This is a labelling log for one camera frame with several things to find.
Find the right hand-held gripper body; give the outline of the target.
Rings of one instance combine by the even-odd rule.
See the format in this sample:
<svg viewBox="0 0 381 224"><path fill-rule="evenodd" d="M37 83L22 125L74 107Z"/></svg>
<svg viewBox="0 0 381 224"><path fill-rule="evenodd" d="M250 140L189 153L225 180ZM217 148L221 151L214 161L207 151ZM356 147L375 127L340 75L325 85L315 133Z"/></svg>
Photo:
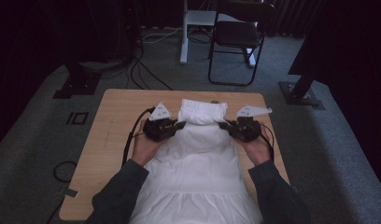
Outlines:
<svg viewBox="0 0 381 224"><path fill-rule="evenodd" d="M250 142L261 135L261 123L255 120L256 116L272 113L271 108L245 105L236 112L236 120L231 121L232 136L242 142Z"/></svg>

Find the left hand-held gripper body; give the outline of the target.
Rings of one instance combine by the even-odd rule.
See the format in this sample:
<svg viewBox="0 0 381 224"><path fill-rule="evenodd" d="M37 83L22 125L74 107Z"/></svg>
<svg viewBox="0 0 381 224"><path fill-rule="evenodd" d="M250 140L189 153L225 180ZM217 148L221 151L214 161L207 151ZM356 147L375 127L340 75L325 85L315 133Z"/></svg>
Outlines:
<svg viewBox="0 0 381 224"><path fill-rule="evenodd" d="M158 103L148 119L146 119L143 132L151 140L161 142L176 134L176 122L171 119L171 112L163 102Z"/></svg>

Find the white skirt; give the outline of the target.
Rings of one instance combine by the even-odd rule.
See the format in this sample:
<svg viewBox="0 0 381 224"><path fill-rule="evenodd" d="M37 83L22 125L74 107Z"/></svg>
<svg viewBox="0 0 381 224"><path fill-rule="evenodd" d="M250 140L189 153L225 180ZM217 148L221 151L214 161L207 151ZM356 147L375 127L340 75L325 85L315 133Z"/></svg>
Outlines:
<svg viewBox="0 0 381 224"><path fill-rule="evenodd" d="M262 224L237 149L219 127L225 103L184 99L176 132L147 164L130 224Z"/></svg>

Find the person's right hand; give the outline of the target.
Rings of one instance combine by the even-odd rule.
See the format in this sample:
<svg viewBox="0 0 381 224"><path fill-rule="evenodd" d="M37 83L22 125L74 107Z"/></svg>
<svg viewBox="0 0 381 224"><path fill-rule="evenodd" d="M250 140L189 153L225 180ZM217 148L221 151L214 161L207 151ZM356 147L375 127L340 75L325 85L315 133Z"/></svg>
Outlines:
<svg viewBox="0 0 381 224"><path fill-rule="evenodd" d="M246 152L248 158L255 166L263 164L272 158L270 138L266 132L265 125L261 124L261 135L250 142L236 140Z"/></svg>

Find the person's left hand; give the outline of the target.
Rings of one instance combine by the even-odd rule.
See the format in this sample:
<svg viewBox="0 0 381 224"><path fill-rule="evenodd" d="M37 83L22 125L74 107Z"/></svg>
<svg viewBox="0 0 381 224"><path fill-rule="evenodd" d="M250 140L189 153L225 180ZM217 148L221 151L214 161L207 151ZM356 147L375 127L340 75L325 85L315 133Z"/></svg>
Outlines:
<svg viewBox="0 0 381 224"><path fill-rule="evenodd" d="M132 160L141 166L145 166L149 161L151 161L157 154L159 148L166 143L166 140L155 142L149 139L143 133L145 122L146 121L144 119L141 120L139 130L134 138L134 149L132 154Z"/></svg>

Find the black slanted stand with base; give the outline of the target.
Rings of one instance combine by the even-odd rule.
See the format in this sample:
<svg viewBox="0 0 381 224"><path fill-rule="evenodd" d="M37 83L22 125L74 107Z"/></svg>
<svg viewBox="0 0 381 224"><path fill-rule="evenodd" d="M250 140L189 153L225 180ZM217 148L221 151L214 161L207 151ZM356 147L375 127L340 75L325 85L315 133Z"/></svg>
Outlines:
<svg viewBox="0 0 381 224"><path fill-rule="evenodd" d="M318 43L318 35L309 34L290 69L289 75L299 75L297 82L280 81L279 87L288 105L310 105L315 109L324 109L320 100L311 90L311 85L318 75L322 48Z"/></svg>

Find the black stand with square base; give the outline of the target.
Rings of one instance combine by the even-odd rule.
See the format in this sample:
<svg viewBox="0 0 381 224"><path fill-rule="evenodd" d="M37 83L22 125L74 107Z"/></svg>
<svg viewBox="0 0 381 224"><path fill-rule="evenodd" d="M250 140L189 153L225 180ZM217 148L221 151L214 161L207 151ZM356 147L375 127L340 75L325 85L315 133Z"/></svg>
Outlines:
<svg viewBox="0 0 381 224"><path fill-rule="evenodd" d="M54 99L70 99L73 95L94 95L98 86L101 72L82 66L80 63L66 63L69 75Z"/></svg>

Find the black folding chair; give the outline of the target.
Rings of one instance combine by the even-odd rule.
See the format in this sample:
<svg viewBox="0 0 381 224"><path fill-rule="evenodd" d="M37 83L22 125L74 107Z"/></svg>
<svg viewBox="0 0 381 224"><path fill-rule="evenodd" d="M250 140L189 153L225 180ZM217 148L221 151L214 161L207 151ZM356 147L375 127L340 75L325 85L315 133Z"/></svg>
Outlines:
<svg viewBox="0 0 381 224"><path fill-rule="evenodd" d="M275 6L262 0L220 0L213 23L213 33L208 53L208 80L216 85L246 87L253 83L261 50L264 43L265 31L275 16ZM215 53L225 53L225 50L215 50L215 46L241 49L247 61L257 50L257 57L250 81L233 83L213 79L213 56Z"/></svg>

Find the dark equipment rack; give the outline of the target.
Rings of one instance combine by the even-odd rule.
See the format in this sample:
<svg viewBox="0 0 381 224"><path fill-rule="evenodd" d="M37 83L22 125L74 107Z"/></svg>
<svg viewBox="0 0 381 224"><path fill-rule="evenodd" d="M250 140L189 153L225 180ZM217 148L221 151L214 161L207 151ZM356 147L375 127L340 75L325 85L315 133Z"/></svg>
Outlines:
<svg viewBox="0 0 381 224"><path fill-rule="evenodd" d="M108 63L134 55L137 0L66 0L64 24L80 63Z"/></svg>

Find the dark curtain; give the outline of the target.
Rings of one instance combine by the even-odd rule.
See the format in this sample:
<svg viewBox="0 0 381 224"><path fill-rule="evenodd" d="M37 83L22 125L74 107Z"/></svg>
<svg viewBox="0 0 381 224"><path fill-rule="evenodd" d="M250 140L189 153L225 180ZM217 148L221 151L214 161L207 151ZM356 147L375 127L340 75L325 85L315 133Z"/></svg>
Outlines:
<svg viewBox="0 0 381 224"><path fill-rule="evenodd" d="M264 0L275 7L266 34L302 38L311 29L325 0Z"/></svg>

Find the white desk frame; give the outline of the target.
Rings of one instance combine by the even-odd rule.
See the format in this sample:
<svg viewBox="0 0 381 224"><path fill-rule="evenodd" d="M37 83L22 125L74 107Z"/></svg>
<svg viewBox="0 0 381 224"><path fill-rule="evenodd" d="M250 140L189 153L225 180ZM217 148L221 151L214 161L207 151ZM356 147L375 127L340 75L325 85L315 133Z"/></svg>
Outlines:
<svg viewBox="0 0 381 224"><path fill-rule="evenodd" d="M215 11L202 10L202 9L188 9L188 1L183 0L183 34L182 34L182 43L181 43L181 51L179 57L180 64L186 64L188 62L188 45L189 39L188 34L190 31L188 30L189 25L195 26L213 26L214 20L216 16Z"/></svg>

